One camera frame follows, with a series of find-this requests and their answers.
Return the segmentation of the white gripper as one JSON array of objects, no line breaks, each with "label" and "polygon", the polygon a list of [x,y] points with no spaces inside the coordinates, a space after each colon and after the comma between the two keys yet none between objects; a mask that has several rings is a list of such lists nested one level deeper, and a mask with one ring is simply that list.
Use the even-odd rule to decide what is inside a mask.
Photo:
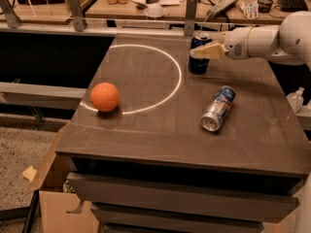
[{"label": "white gripper", "polygon": [[248,39],[251,30],[252,27],[240,27],[229,32],[204,31],[209,39],[218,42],[194,48],[190,51],[190,56],[195,59],[216,60],[226,54],[231,59],[247,59],[249,58]]}]

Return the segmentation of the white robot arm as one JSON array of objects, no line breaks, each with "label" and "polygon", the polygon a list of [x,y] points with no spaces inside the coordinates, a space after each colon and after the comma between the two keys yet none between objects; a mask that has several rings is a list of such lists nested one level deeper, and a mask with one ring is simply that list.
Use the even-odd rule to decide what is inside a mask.
[{"label": "white robot arm", "polygon": [[292,13],[280,25],[216,33],[211,43],[190,50],[190,56],[196,59],[221,59],[224,55],[231,59],[260,57],[278,64],[306,64],[311,70],[311,13]]}]

